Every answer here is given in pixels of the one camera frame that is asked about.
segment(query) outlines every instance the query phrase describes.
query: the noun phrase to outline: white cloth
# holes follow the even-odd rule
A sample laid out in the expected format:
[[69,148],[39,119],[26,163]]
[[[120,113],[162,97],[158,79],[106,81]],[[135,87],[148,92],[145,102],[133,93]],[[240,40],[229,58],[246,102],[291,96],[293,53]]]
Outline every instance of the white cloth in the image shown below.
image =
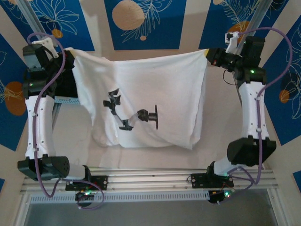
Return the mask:
[[[92,136],[99,145],[192,149],[201,135],[207,60],[204,51],[144,60],[109,61],[81,50],[72,70],[80,103],[89,111]],[[103,101],[119,89],[116,113],[129,119],[141,109],[158,109],[154,121],[136,120],[131,131],[121,130]]]

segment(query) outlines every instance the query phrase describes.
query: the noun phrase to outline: white floor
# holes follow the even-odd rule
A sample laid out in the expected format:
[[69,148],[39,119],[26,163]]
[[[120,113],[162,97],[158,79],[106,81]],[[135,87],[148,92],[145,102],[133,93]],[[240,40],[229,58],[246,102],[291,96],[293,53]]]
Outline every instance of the white floor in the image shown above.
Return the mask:
[[[85,108],[62,105],[53,133],[57,155],[90,167],[205,169],[226,154],[229,142],[240,138],[242,129],[236,88],[223,81],[222,73],[222,68],[208,68],[202,135],[193,150],[99,147],[90,139],[91,120]],[[233,83],[232,74],[226,73],[225,78]]]

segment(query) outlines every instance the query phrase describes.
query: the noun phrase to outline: black printed graphic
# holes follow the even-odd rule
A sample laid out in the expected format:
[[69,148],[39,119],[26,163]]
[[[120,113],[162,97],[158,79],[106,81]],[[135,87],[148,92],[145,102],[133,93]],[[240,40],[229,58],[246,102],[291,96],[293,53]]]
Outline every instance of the black printed graphic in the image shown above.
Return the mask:
[[119,129],[122,130],[127,130],[131,131],[134,128],[134,125],[137,120],[149,122],[149,121],[155,121],[156,122],[156,129],[158,129],[158,112],[157,112],[157,105],[155,105],[155,112],[154,113],[149,113],[145,109],[141,109],[137,111],[136,114],[132,115],[129,119],[121,119],[117,113],[116,113],[116,106],[120,105],[120,97],[121,95],[118,96],[119,89],[116,89],[112,92],[109,92],[109,101],[104,100],[103,101],[103,106],[108,107],[114,115],[116,122],[119,126]]

